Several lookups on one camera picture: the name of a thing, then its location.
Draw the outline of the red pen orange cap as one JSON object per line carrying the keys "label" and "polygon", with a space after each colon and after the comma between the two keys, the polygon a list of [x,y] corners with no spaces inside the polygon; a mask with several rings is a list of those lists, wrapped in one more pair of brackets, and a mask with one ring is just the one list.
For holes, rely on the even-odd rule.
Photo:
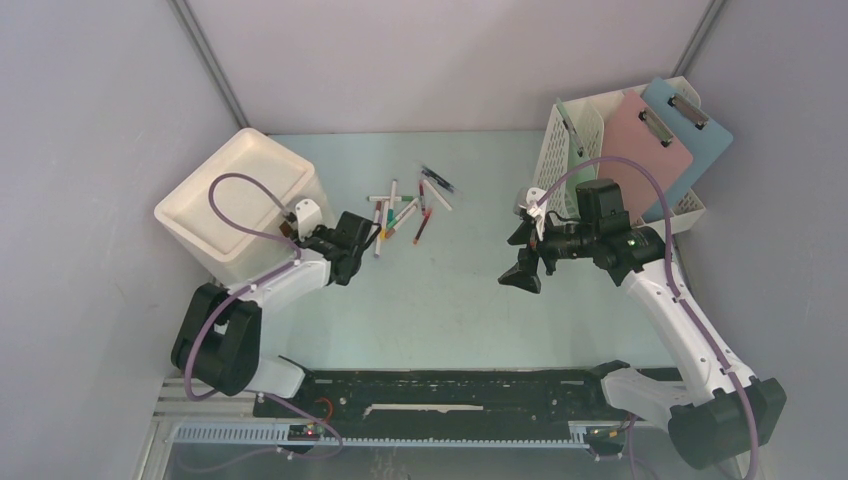
{"label": "red pen orange cap", "polygon": [[421,224],[420,224],[420,226],[419,226],[419,228],[416,232],[415,237],[413,238],[413,245],[417,246],[419,244],[420,239],[422,237],[422,234],[423,234],[423,232],[424,232],[426,226],[428,225],[429,220],[432,216],[432,212],[433,212],[433,208],[427,208],[426,209],[425,214],[423,216],[423,219],[421,221]]}

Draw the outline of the pink clipboard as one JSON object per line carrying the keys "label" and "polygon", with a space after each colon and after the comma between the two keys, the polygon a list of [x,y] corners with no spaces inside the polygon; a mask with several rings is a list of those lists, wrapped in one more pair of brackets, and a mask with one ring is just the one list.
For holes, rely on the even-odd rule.
{"label": "pink clipboard", "polygon": [[[624,94],[618,109],[605,124],[601,155],[639,164],[663,191],[692,163],[692,155],[642,97],[632,91]],[[597,176],[618,184],[632,224],[658,202],[652,184],[628,165],[602,162]]]}

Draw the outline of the blue clipboard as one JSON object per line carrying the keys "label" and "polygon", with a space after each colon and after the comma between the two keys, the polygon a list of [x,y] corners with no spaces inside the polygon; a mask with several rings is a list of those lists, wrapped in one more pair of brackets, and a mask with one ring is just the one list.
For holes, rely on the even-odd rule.
{"label": "blue clipboard", "polygon": [[692,163],[665,190],[668,206],[674,207],[728,149],[734,137],[704,110],[690,87],[677,88],[669,80],[655,78],[643,91],[642,99],[692,155]]}

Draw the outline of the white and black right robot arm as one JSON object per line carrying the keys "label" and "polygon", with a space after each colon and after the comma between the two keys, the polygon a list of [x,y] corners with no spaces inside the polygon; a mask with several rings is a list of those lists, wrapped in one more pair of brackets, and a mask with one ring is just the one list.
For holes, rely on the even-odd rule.
{"label": "white and black right robot arm", "polygon": [[499,284],[538,294],[540,264],[553,274],[559,260],[592,259],[646,312],[683,382],[672,387],[608,362],[593,370],[595,382],[581,392],[585,411],[641,417],[666,431],[698,470],[767,444],[787,402],[783,386],[759,379],[732,352],[682,281],[669,244],[650,227],[628,224],[619,186],[609,179],[579,184],[579,219],[556,222],[545,195],[534,187],[519,194],[521,224],[508,240],[519,253]]}

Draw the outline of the green clipboard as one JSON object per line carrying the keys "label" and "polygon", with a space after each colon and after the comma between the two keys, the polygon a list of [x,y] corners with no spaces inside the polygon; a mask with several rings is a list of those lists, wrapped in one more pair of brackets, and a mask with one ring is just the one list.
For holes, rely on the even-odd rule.
{"label": "green clipboard", "polygon": [[574,174],[565,182],[565,189],[575,203],[577,185],[597,176],[595,167],[579,169],[579,166],[600,156],[604,124],[600,114],[587,100],[562,102],[557,99],[556,107],[569,135],[567,170],[574,171]]}

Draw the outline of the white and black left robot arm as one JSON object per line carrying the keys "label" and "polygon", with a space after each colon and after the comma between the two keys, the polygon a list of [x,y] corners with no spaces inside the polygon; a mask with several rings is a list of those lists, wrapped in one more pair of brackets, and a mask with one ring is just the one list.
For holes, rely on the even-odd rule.
{"label": "white and black left robot arm", "polygon": [[263,326],[313,291],[348,285],[380,232],[379,223],[344,212],[335,227],[319,225],[296,241],[293,258],[258,279],[199,286],[171,349],[172,365],[186,381],[197,379],[214,392],[271,394],[290,415],[308,414],[316,390],[304,382],[306,368],[263,351]]}

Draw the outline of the red transparent pen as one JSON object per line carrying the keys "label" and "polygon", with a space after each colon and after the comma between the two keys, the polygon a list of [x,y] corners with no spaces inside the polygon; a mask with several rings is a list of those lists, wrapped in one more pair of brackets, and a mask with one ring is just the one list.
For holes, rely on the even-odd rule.
{"label": "red transparent pen", "polygon": [[424,190],[423,180],[419,180],[419,182],[418,182],[418,199],[419,199],[421,215],[426,216],[426,200],[425,200],[425,190]]}

